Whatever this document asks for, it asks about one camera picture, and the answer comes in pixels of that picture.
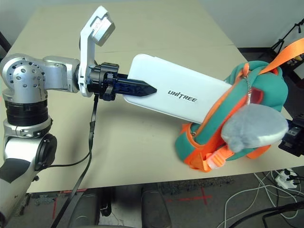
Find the unitree logo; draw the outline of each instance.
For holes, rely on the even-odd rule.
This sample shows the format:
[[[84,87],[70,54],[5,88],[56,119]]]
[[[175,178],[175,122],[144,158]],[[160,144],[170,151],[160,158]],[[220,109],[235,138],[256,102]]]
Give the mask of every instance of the unitree logo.
[[[197,101],[196,98],[193,98],[191,96],[187,96],[185,94],[182,94],[181,92],[174,92],[174,91],[169,90],[168,94],[170,94],[172,96],[176,96],[179,99],[185,99],[187,101],[192,101],[192,102],[196,102]]]

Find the robotic arm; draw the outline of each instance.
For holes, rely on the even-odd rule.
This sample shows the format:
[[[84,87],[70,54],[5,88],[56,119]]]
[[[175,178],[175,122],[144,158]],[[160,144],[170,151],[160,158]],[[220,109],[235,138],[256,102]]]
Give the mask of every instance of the robotic arm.
[[[49,133],[47,90],[81,92],[112,101],[115,95],[146,96],[156,89],[144,81],[127,79],[117,64],[94,60],[95,44],[102,46],[115,29],[105,8],[99,7],[81,31],[81,61],[48,56],[35,59],[14,54],[0,63],[7,89],[4,121],[4,164],[0,167],[0,226],[7,224],[37,173],[55,159],[57,140]]]

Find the white power bank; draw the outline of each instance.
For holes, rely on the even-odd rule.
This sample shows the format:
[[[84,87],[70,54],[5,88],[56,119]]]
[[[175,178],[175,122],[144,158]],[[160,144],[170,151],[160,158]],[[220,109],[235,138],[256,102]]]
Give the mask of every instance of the white power bank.
[[[127,102],[199,124],[231,87],[221,80],[145,54],[134,57],[128,78],[145,81],[157,92],[144,97],[124,95]]]

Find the white bracket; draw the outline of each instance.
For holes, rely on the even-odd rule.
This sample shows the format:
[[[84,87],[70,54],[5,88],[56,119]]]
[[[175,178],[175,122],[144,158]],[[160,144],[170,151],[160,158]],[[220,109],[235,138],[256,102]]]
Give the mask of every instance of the white bracket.
[[[95,44],[102,46],[114,31],[108,11],[100,6],[80,32],[80,66],[78,85],[82,96],[90,97],[87,84],[90,83],[91,69],[95,67]]]

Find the beige table surface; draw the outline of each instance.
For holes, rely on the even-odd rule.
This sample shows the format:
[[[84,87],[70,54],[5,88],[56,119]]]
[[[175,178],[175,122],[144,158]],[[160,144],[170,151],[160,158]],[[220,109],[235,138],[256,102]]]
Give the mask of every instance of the beige table surface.
[[[118,63],[120,73],[128,73],[133,57],[139,53],[164,58],[219,79],[245,61],[196,0],[132,1],[103,6],[110,12],[116,30],[103,47],[96,47],[95,58],[98,63]],[[37,10],[9,53],[36,58],[48,55],[80,58],[79,33],[97,7],[98,4],[86,4]],[[54,119],[50,132],[58,140],[54,164],[76,162],[88,151],[93,98],[58,91],[49,91],[48,97],[49,114]],[[290,118],[286,110],[283,113]],[[1,121],[4,118],[2,100]],[[129,104],[121,95],[114,102],[100,101],[93,159],[80,187],[219,177],[304,164],[304,157],[288,154],[275,144],[256,160],[229,161],[209,173],[192,170],[179,160],[174,150],[182,123],[183,120]],[[28,191],[72,189],[85,166],[86,162],[44,170]]]

